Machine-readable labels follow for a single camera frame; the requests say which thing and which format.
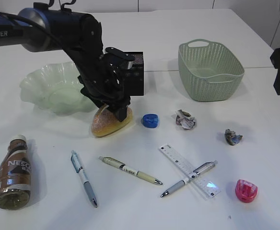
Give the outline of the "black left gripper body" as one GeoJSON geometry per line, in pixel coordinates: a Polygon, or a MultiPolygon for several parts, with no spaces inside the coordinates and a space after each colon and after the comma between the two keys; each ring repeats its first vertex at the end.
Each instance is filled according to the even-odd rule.
{"type": "Polygon", "coordinates": [[[77,61],[77,70],[83,89],[108,105],[110,111],[129,106],[130,96],[125,93],[123,69],[109,63],[105,54],[83,57],[77,61]]]}

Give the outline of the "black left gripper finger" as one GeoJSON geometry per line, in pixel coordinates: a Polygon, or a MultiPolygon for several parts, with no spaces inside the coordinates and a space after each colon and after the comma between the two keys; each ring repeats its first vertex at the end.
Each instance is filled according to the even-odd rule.
{"type": "Polygon", "coordinates": [[[92,96],[87,89],[81,89],[81,94],[89,98],[98,108],[104,107],[105,103],[92,96]]]}
{"type": "Polygon", "coordinates": [[[114,115],[119,122],[123,122],[127,118],[128,107],[120,107],[114,111],[114,115]]]}

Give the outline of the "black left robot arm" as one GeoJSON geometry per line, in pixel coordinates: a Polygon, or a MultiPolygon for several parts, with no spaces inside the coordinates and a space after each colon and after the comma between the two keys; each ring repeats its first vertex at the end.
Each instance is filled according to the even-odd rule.
{"type": "Polygon", "coordinates": [[[124,73],[134,57],[104,47],[102,25],[91,14],[74,12],[69,3],[52,10],[53,1],[35,2],[18,14],[0,12],[0,46],[22,45],[30,52],[64,51],[75,64],[81,93],[97,107],[106,106],[118,121],[127,118],[130,95],[124,73]]]}

